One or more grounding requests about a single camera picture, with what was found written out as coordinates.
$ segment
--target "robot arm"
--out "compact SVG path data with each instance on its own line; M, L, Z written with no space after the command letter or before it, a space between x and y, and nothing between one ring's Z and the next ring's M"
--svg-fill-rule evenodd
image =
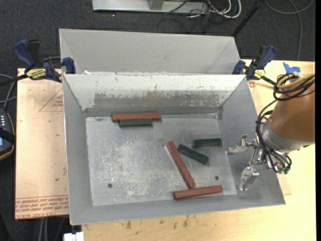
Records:
M269 62L273 57L273 53L266 53L265 57L260 54L258 58ZM244 65L248 80L262 78L261 75L264 76L265 71L263 67L255 63L258 61L253 60L249 67L246 67L243 62L238 64L233 74L239 71L240 65ZM287 174L292 164L288 154L314 143L314 73L306 76L298 73L286 74L279 76L276 82L265 77L262 79L273 85L275 100L268 104L257 118L256 139L248 142L247 135L244 135L235 146L227 151L228 154L232 154L242 152L248 147L254 149L250 165L243 170L241 176L239 186L241 190L246 189L246 185L259 176L255 165L265 164L269 170ZM274 109L268 110L275 103Z

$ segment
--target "wooden block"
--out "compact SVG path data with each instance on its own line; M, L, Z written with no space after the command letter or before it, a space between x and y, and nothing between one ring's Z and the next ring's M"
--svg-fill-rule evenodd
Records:
M216 139L198 139L193 140L192 148L202 147L202 146L220 146L222 140L220 138Z
M169 153L171 154L178 170L180 171L181 173L181 176L183 177L186 185L188 188L193 188L196 186L196 183L194 181L194 179L192 178L188 168L186 167L184 161L182 160L181 158L181 155L179 154L175 144L173 141L169 141L167 144L166 144L166 147L169 151Z
M222 191L223 191L223 187L221 185L200 187L200 188L176 191L173 193L173 197L175 200L181 200L184 198L196 197L201 195L221 193Z
M206 156L206 155L203 155L193 149L190 149L186 146L183 146L183 145L179 145L179 147L177 148L177 150L183 154L183 155L186 155L200 163L203 163L203 164L208 164L209 163L209 158Z
M145 127L152 126L152 120L150 118L142 119L120 119L119 126L124 127Z
M112 115L112 120L114 122L120 119L142 119L142 118L150 118L150 119L161 119L162 116L159 112L143 112L143 113L117 113Z

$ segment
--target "wire bundle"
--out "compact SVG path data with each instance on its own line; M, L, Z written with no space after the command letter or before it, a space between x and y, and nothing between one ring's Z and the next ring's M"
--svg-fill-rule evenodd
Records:
M288 156L288 153L281 153L275 150L264 138L261 131L261 125L265 124L266 117L270 115L273 110L266 111L272 104L277 101L285 101L294 99L297 97L302 97L314 92L312 90L309 93L304 94L304 92L310 88L315 83L315 74L309 74L307 76L302 76L298 73L291 73L280 75L277 79L277 83L273 87L273 96L275 100L269 103L263 110L259 113L256 121L256 133L260 145L263 147L266 156L271 162L271 167L276 173L287 174L290 170L292 160ZM286 97L277 96L276 94L284 94ZM277 160L282 167L278 167L273 163L273 159Z
M164 14L164 16L168 16L177 10L179 10L181 7L183 7L186 3L188 3L191 0L186 0L182 4L180 4L177 8L167 12ZM201 19L203 20L203 27L202 27L202 33L206 33L208 22L211 22L213 24L221 24L225 19L235 19L241 14L241 1L237 0L237 8L238 11L235 15L233 15L233 5L231 0L227 0L229 5L225 9L218 9L216 6L217 0L204 0L204 6L202 9L193 9L188 14L183 14L183 16L187 17L189 20L196 20L196 22L193 24L191 28L188 28L186 24L180 20L177 19L177 15L174 16L174 18L163 18L159 21L157 25L157 31L159 31L159 27L161 23L164 21L172 21L179 25L181 25L186 33L191 34L193 29L201 22ZM222 19L217 20L214 19L214 16L219 16Z

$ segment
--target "black cable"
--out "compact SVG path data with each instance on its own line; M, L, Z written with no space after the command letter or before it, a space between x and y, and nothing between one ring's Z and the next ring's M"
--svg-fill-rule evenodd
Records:
M187 4L189 1L190 1L190 0L186 0L186 1L185 1L185 2L183 2L180 6L178 6L178 7L176 7L175 9L173 9L173 10L171 10L171 11L169 11L169 12L165 13L164 15L168 15L168 14L171 14L171 13L173 13L173 12L177 11L178 9L180 9L181 7L183 7L185 4Z
M294 76L293 74L287 74L287 75L281 75L281 77L278 78L277 84L274 85L273 87L273 97L275 100L278 101L286 101L286 100L290 100L296 97L302 97L305 95L308 95L313 91L307 93L307 94L303 94L305 93L314 83L315 83L315 76L312 75L311 77L307 78L304 82L300 83L298 86L294 87L294 88L287 88L287 89L279 89L277 87L277 85L284 85L286 83L286 81L290 81L292 79L297 78L296 76ZM277 97L276 94L285 94L287 97Z
M61 220L61 222L60 222L60 225L59 225L59 227L58 227L57 234L56 234L56 237L55 237L54 241L57 241L57 240L58 240L58 237L59 237L59 234L60 234L60 230L61 230L61 227L62 227L62 225L63 225L63 223L64 223L65 219L66 219L66 218L63 218L63 219Z
M0 74L0 77L4 77L4 78L8 78L8 79L13 79L11 76L8 76L8 75L5 75L5 74ZM0 103L4 103L4 109L6 109L6 107L8 106L8 102L10 102L10 101L12 101L12 100L14 100L14 99L17 98L16 96L10 98L11 93L12 93L12 91L13 91L14 85L15 85L15 82L11 85L11 87L10 87L8 93L7 93L7 96L6 96L5 100L0 101Z
M277 13L280 13L280 14L298 14L298 13L303 12L304 10L308 9L311 6L311 4L313 3L313 0L310 0L309 4L306 7L302 8L300 10L295 9L294 12L284 12L284 11L277 10L277 9L273 8L267 1L265 1L265 2L266 2L267 6L269 6L272 10L276 11Z
M160 31L159 31L159 27L160 27L161 23L163 23L163 22L165 22L165 21L173 21L173 22L179 23L179 24L186 30L186 33L187 33L187 34L190 34L190 33L191 33L190 30L186 27L186 25L185 25L184 23L180 22L180 21L177 20L177 19L173 19L173 18L165 18L165 19L160 20L160 21L158 22L158 24L157 24L157 32L158 32L158 33L163 33L163 32L160 32Z

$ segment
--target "black carpet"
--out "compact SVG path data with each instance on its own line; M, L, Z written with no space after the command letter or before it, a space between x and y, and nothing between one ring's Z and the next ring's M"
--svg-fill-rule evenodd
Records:
M0 0L0 73L14 76L17 68L25 66L13 53L13 46L20 39L40 39L41 54L46 57L59 55L59 28L231 36L255 1L241 0L242 13L236 19L211 16L191 20L175 14L93 12L92 0ZM278 10L294 11L287 0L267 1ZM291 1L298 10L310 2ZM223 6L224 1L218 1L218 5ZM260 45L273 45L276 60L314 61L315 0L299 16L277 13L264 3L236 38L241 58L255 57ZM4 100L8 88L0 87L0 100ZM9 103L8 112L15 121L15 100ZM0 180L0 214L9 234L14 240L38 240L41 219L14 220L15 154L0 161ZM61 222L60 217L48 219L48 240L54 240ZM67 220L61 231L71 231Z

